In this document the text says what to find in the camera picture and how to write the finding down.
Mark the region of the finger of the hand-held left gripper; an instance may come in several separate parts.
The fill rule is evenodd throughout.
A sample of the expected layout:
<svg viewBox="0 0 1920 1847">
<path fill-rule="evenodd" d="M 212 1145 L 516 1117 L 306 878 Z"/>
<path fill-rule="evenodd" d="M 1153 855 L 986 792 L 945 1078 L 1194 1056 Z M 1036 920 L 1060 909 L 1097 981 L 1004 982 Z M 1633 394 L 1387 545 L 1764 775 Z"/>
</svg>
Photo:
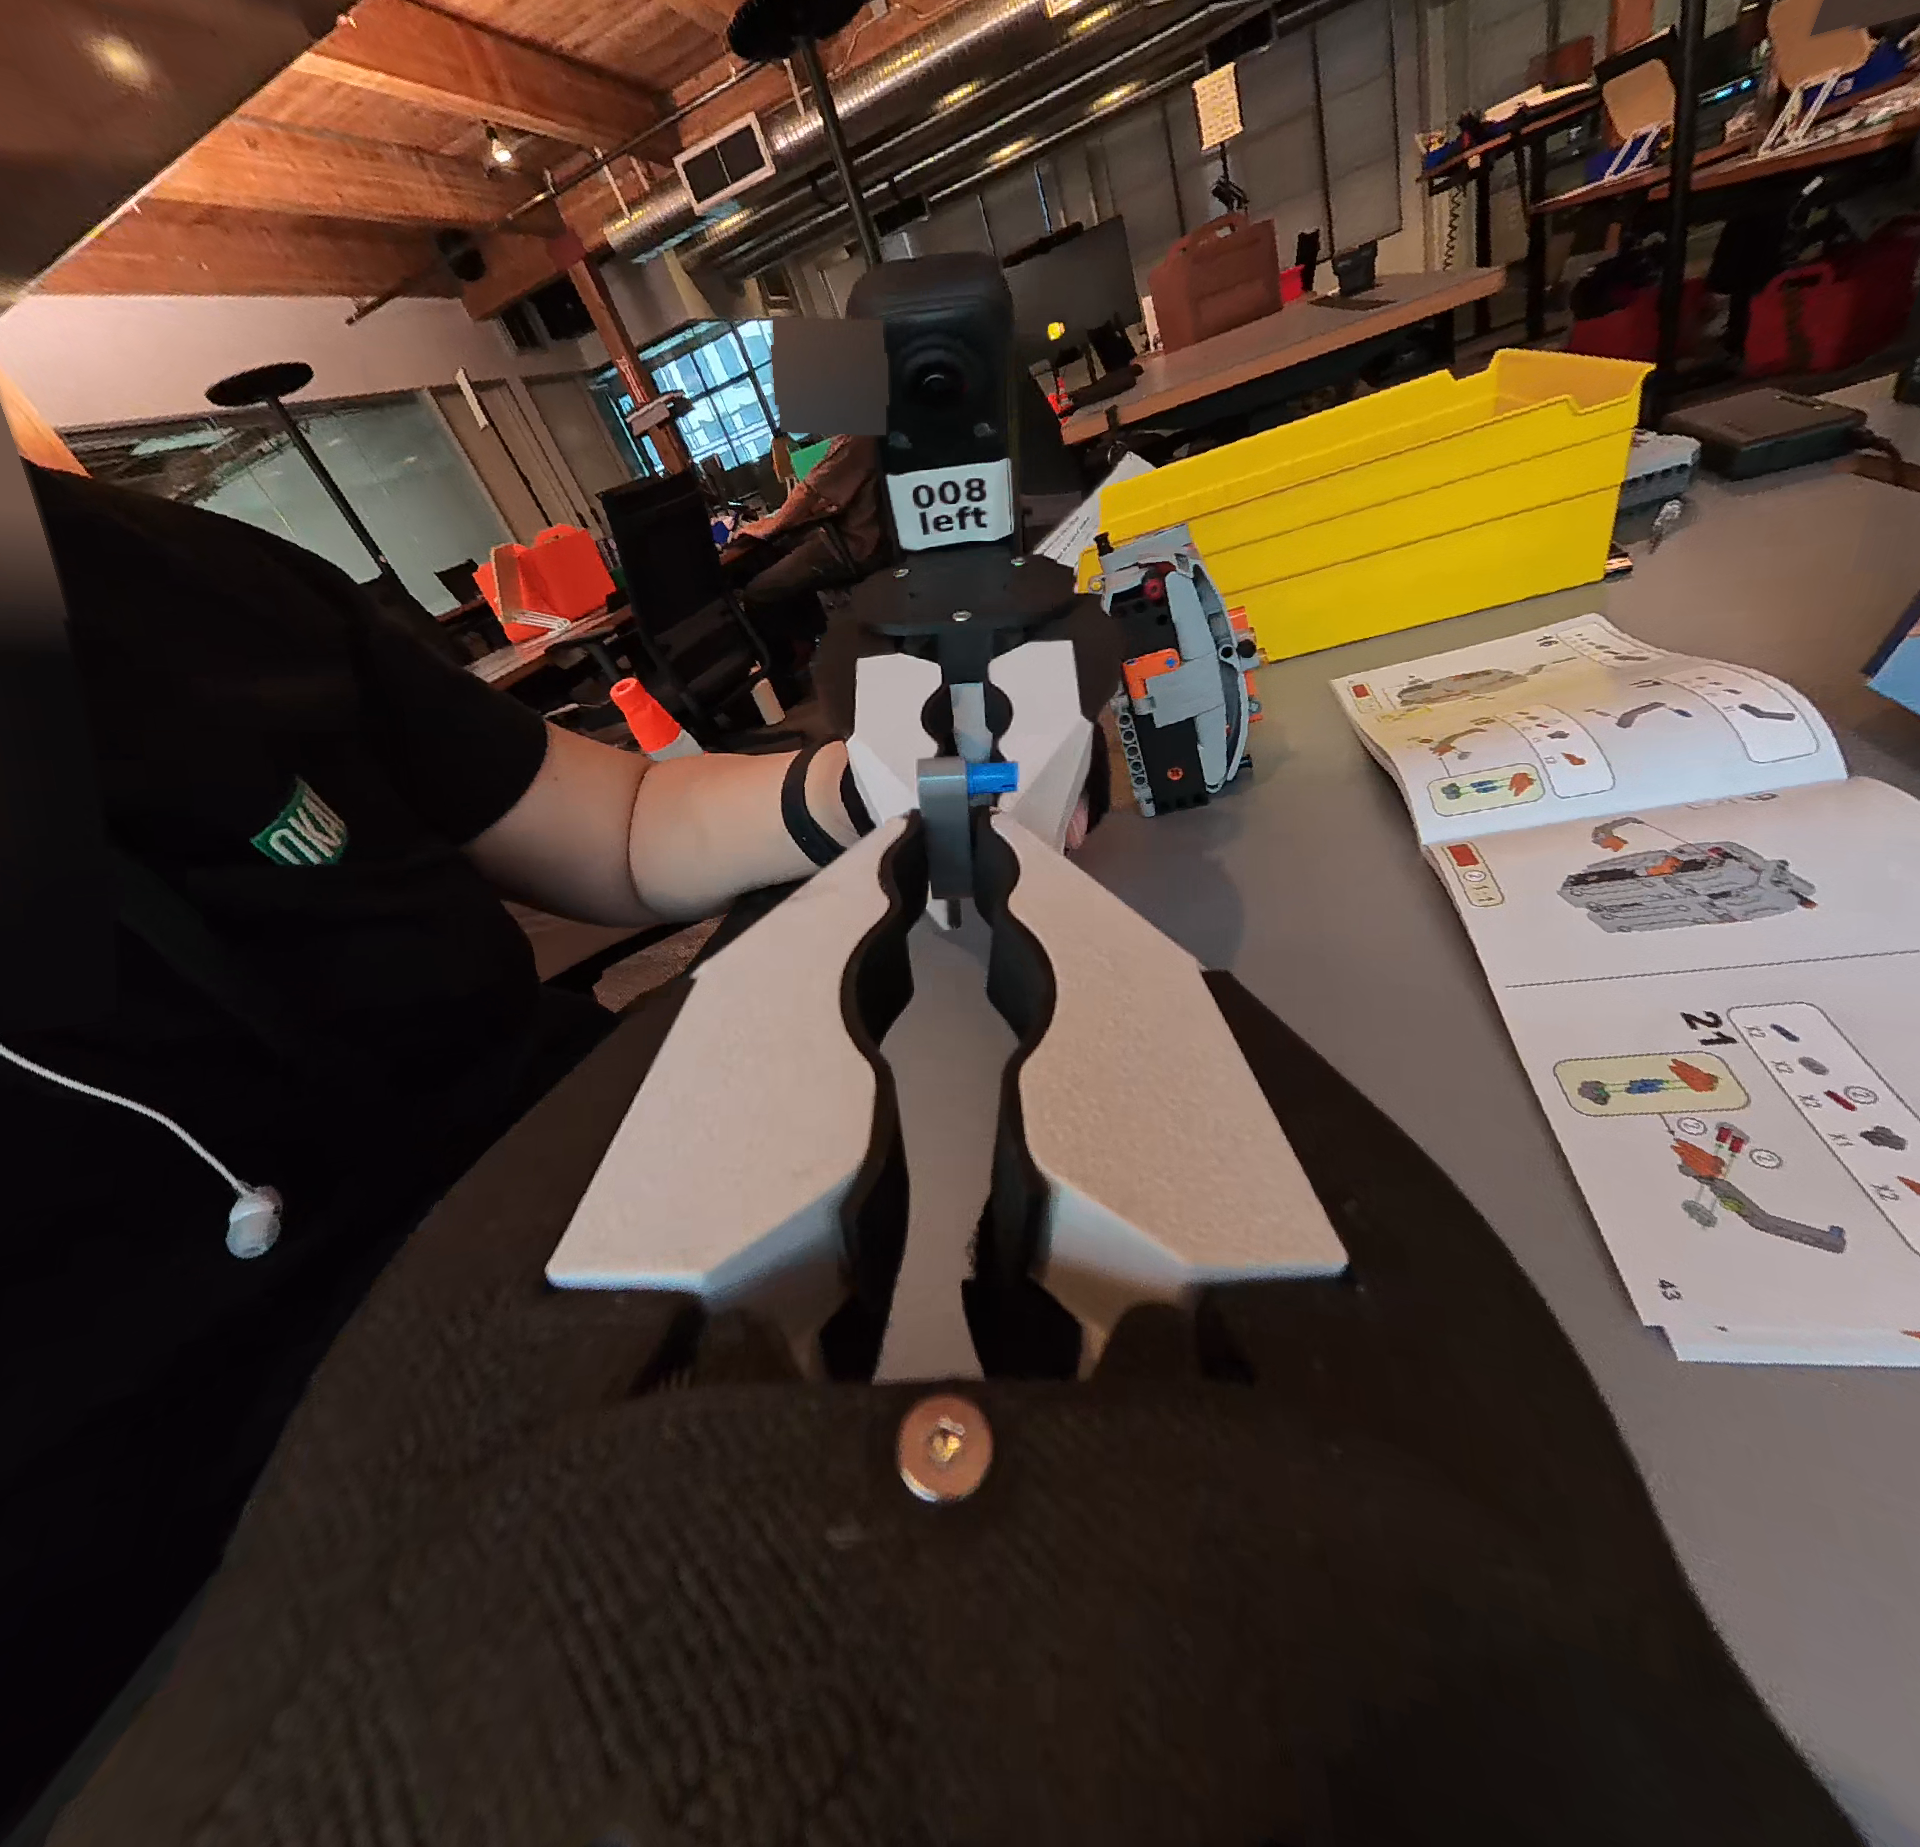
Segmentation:
<svg viewBox="0 0 1920 1847">
<path fill-rule="evenodd" d="M 920 762 L 938 758 L 923 725 L 929 701 L 945 689 L 942 666 L 915 654 L 866 654 L 855 661 L 855 718 L 847 765 L 873 823 L 920 808 Z"/>
<path fill-rule="evenodd" d="M 997 808 L 1054 850 L 1076 850 L 1108 802 L 1103 703 L 1089 714 L 1069 640 L 1031 640 L 989 664 L 989 689 L 1007 699 L 999 759 L 1020 787 Z"/>
</svg>

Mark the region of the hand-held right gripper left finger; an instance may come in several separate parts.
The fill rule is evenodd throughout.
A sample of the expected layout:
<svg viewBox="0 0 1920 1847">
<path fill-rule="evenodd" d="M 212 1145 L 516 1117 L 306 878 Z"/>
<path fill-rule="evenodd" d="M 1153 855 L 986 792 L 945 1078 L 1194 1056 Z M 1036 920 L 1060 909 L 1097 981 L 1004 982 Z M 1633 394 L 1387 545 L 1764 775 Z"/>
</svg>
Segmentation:
<svg viewBox="0 0 1920 1847">
<path fill-rule="evenodd" d="M 909 1230 L 883 1046 L 920 920 L 912 812 L 698 965 L 546 1282 L 748 1308 L 806 1373 L 876 1374 Z"/>
</svg>

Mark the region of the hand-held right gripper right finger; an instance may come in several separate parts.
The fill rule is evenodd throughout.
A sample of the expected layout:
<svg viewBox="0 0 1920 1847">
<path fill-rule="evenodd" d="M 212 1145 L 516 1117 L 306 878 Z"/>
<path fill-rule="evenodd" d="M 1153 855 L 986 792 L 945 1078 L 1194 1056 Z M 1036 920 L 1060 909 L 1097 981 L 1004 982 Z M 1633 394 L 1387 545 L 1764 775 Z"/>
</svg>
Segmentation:
<svg viewBox="0 0 1920 1847">
<path fill-rule="evenodd" d="M 1139 1307 L 1351 1255 L 1204 965 L 1021 823 L 983 818 L 1014 1035 L 983 1208 L 983 1368 L 1084 1369 Z"/>
</svg>

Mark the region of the dark grey angled building beam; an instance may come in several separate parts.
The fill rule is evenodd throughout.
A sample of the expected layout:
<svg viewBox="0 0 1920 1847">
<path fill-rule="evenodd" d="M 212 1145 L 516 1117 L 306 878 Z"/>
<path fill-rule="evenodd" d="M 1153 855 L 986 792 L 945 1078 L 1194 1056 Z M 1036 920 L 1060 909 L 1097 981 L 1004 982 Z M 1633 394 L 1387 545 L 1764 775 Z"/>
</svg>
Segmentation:
<svg viewBox="0 0 1920 1847">
<path fill-rule="evenodd" d="M 929 862 L 929 898 L 972 898 L 972 769 L 964 758 L 920 762 L 920 814 Z"/>
</svg>

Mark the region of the grey toy robot model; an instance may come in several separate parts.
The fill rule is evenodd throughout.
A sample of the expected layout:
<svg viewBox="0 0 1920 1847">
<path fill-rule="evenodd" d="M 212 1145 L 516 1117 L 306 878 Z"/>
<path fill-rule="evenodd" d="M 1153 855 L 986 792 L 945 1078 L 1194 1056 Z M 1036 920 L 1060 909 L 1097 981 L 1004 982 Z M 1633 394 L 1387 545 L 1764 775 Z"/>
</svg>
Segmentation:
<svg viewBox="0 0 1920 1847">
<path fill-rule="evenodd" d="M 1139 814 L 1205 806 L 1253 765 L 1262 718 L 1260 640 L 1212 582 L 1184 525 L 1124 545 L 1096 540 L 1089 589 L 1117 623 L 1117 735 Z"/>
</svg>

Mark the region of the black monitor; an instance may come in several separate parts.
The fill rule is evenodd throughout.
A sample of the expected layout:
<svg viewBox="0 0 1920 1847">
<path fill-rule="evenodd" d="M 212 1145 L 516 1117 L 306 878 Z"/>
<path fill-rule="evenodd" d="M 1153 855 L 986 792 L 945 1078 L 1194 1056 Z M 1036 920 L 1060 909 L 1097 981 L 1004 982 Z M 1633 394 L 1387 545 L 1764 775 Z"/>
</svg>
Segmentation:
<svg viewBox="0 0 1920 1847">
<path fill-rule="evenodd" d="M 1018 354 L 1030 370 L 1065 364 L 1100 336 L 1141 324 L 1122 219 L 1049 234 L 999 269 L 1014 301 Z"/>
</svg>

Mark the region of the orange traffic cone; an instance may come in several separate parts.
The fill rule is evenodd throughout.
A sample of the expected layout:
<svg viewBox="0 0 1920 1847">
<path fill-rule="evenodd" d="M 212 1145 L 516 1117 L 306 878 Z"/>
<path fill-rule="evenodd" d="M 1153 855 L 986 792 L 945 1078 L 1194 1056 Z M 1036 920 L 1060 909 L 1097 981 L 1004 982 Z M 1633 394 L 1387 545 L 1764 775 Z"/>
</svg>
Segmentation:
<svg viewBox="0 0 1920 1847">
<path fill-rule="evenodd" d="M 638 680 L 627 676 L 613 683 L 610 703 L 623 716 L 638 751 L 654 765 L 707 753 L 693 732 Z"/>
</svg>

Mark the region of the brown cardboard box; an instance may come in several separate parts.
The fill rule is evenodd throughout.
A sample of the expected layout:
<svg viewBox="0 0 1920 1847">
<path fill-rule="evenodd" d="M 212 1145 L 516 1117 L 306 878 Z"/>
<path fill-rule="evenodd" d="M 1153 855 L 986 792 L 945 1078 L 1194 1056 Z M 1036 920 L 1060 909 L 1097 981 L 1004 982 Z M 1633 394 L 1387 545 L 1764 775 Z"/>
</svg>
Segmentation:
<svg viewBox="0 0 1920 1847">
<path fill-rule="evenodd" d="M 1150 275 L 1163 354 L 1212 342 L 1283 306 L 1273 222 L 1231 214 L 1174 244 Z"/>
</svg>

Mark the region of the black pole with disc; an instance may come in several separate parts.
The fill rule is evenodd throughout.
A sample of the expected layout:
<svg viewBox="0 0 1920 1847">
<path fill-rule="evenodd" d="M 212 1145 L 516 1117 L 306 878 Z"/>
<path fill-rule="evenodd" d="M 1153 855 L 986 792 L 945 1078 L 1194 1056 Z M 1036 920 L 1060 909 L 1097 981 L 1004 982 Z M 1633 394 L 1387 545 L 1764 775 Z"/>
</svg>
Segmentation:
<svg viewBox="0 0 1920 1847">
<path fill-rule="evenodd" d="M 233 376 L 220 377 L 214 388 L 207 391 L 207 400 L 212 408 L 223 411 L 236 409 L 266 409 L 299 459 L 306 464 L 310 473 L 316 479 L 318 489 L 323 490 L 326 501 L 338 511 L 348 535 L 360 545 L 364 555 L 372 561 L 378 579 L 387 583 L 397 583 L 396 566 L 389 565 L 386 550 L 372 536 L 365 520 L 356 513 L 343 489 L 333 480 L 333 473 L 323 467 L 323 459 L 306 438 L 302 424 L 296 422 L 295 411 L 290 409 L 288 400 L 293 394 L 305 392 L 316 381 L 311 366 L 302 360 L 293 364 L 272 364 L 261 366 L 253 370 L 240 370 Z"/>
<path fill-rule="evenodd" d="M 823 122 L 823 141 L 831 163 L 847 197 L 867 267 L 883 263 L 883 239 L 858 184 L 855 163 L 847 147 L 833 89 L 823 69 L 822 42 L 842 32 L 867 0 L 746 0 L 725 29 L 735 60 L 749 66 L 770 66 L 802 60 L 806 82 L 813 89 L 813 106 Z"/>
</svg>

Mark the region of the wooden top table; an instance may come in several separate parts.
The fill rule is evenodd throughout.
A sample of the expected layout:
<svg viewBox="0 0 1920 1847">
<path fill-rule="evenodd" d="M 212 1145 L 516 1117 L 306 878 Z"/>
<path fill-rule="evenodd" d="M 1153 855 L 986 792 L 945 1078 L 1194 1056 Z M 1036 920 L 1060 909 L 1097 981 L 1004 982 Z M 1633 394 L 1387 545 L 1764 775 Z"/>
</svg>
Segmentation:
<svg viewBox="0 0 1920 1847">
<path fill-rule="evenodd" d="M 1250 324 L 1233 326 L 1188 349 L 1150 356 L 1138 383 L 1064 422 L 1069 446 L 1085 446 L 1122 427 L 1163 424 L 1174 411 L 1255 388 L 1271 376 L 1309 370 L 1351 351 L 1369 356 L 1392 336 L 1428 324 L 1452 328 L 1462 306 L 1490 301 L 1507 287 L 1507 267 L 1462 272 L 1390 272 L 1348 306 L 1338 295 L 1291 301 Z"/>
</svg>

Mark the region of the yellow plastic bin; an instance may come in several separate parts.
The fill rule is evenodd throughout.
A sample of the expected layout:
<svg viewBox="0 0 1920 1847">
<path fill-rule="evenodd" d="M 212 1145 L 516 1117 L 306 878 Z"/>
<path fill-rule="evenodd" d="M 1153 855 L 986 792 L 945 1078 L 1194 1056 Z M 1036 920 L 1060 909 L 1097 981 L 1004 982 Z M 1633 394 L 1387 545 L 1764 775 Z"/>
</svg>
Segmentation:
<svg viewBox="0 0 1920 1847">
<path fill-rule="evenodd" d="M 1604 579 L 1646 364 L 1502 349 L 1108 486 L 1119 555 L 1188 540 L 1266 659 Z"/>
</svg>

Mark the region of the person's black shirt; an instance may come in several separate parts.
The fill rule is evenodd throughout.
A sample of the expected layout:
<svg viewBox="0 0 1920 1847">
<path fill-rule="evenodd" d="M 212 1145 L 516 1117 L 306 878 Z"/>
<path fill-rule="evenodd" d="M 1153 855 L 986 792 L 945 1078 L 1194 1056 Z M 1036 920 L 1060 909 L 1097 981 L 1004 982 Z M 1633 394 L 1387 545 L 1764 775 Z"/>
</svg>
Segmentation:
<svg viewBox="0 0 1920 1847">
<path fill-rule="evenodd" d="M 420 1221 L 613 1028 L 541 982 L 463 844 L 544 720 L 240 520 L 24 468 L 104 830 L 192 941 L 115 932 L 115 1008 L 6 1045 L 4 1804 L 43 1800 L 219 1566 L 318 1359 Z"/>
</svg>

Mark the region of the red bag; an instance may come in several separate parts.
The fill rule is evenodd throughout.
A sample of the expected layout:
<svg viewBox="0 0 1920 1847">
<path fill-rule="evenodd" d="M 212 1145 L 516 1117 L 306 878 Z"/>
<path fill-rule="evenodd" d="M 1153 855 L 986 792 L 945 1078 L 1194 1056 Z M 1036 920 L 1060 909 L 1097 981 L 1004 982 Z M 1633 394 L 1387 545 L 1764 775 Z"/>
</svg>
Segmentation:
<svg viewBox="0 0 1920 1847">
<path fill-rule="evenodd" d="M 1589 293 L 1569 328 L 1565 351 L 1584 359 L 1633 360 L 1653 366 L 1659 360 L 1660 289 L 1659 282 L 1596 287 L 1582 280 L 1577 295 Z M 1700 278 L 1682 287 L 1676 328 L 1676 354 L 1692 359 L 1713 324 L 1714 296 Z"/>
<path fill-rule="evenodd" d="M 1915 299 L 1915 236 L 1889 234 L 1779 272 L 1750 306 L 1750 376 L 1823 376 L 1893 347 Z"/>
</svg>

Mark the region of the dark grey case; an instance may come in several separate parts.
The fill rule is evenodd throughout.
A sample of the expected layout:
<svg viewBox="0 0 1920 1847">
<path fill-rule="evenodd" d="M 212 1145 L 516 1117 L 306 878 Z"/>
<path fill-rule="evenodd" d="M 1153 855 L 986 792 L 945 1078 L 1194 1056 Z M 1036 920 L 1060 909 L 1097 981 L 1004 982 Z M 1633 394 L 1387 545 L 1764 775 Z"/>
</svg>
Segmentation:
<svg viewBox="0 0 1920 1847">
<path fill-rule="evenodd" d="M 1697 441 L 1700 468 L 1729 482 L 1842 459 L 1859 449 L 1867 430 L 1859 408 L 1779 388 L 1690 405 L 1659 424 L 1669 437 Z"/>
</svg>

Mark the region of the silver air duct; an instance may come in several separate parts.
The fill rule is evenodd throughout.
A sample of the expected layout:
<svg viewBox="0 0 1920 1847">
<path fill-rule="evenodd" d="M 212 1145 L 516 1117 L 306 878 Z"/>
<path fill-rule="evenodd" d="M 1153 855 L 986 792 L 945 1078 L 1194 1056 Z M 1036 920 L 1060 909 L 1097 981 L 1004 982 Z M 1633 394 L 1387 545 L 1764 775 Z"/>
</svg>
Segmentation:
<svg viewBox="0 0 1920 1847">
<path fill-rule="evenodd" d="M 877 60 L 831 82 L 863 197 L 885 209 L 948 170 L 1031 137 L 1041 116 L 1085 109 L 1163 60 L 1185 60 L 1262 6 L 1330 0 L 964 0 Z M 845 186 L 816 109 L 759 119 L 770 178 L 698 214 L 686 191 L 645 197 L 605 231 L 633 263 L 686 251 L 749 269 L 791 245 L 850 231 Z"/>
</svg>

